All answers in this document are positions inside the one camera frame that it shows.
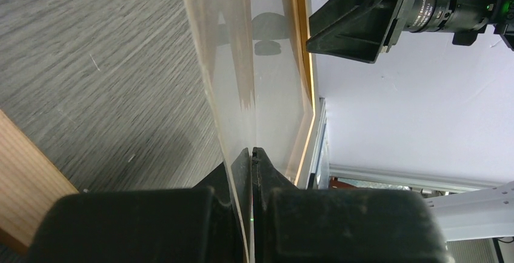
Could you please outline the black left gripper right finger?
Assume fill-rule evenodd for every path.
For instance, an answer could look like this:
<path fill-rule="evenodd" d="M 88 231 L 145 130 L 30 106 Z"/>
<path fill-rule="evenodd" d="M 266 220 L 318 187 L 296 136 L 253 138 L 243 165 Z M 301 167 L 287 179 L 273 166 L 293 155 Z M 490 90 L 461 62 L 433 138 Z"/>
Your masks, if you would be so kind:
<path fill-rule="evenodd" d="M 256 262 L 449 262 L 422 197 L 372 188 L 300 189 L 252 151 Z"/>

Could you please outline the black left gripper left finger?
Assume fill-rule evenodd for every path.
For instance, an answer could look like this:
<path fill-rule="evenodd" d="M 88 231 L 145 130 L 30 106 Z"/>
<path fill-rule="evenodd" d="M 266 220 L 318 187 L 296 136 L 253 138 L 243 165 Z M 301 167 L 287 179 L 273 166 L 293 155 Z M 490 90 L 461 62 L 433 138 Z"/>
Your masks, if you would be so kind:
<path fill-rule="evenodd" d="M 90 192 L 53 204 L 29 262 L 247 262 L 227 167 L 191 188 Z"/>

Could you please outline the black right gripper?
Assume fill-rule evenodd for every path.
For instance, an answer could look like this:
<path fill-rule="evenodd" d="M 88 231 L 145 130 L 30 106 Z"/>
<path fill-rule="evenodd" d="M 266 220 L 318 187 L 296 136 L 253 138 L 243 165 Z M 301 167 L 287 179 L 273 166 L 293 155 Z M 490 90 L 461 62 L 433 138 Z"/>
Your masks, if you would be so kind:
<path fill-rule="evenodd" d="M 310 53 L 372 64 L 397 44 L 415 0 L 328 0 L 309 17 Z"/>

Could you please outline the transparent acrylic sheet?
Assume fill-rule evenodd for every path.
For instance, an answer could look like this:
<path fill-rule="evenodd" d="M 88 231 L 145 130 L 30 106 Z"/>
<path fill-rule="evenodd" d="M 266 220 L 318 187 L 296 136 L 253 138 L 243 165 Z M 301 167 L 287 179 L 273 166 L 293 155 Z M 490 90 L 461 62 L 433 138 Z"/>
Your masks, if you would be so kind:
<path fill-rule="evenodd" d="M 250 157 L 262 148 L 297 187 L 315 120 L 307 0 L 184 0 L 228 176 L 244 262 L 253 262 Z"/>

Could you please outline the wooden picture frame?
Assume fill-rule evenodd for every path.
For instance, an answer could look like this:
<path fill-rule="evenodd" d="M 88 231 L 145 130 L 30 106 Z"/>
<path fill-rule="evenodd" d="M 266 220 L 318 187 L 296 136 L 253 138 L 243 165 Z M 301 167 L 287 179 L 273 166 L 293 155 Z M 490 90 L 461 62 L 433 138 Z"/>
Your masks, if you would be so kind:
<path fill-rule="evenodd" d="M 224 165 L 184 0 L 1 0 L 1 243 L 59 199 Z"/>

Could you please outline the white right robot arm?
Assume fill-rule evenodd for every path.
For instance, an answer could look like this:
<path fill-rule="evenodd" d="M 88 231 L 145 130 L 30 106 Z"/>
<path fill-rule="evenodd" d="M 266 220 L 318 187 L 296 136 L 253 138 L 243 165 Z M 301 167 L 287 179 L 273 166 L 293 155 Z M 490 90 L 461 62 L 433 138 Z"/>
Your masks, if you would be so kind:
<path fill-rule="evenodd" d="M 491 26 L 513 48 L 513 0 L 328 0 L 309 24 L 309 52 L 368 64 L 403 32 L 452 34 L 453 45 L 469 47 Z M 426 204 L 448 241 L 513 235 L 513 179 Z"/>

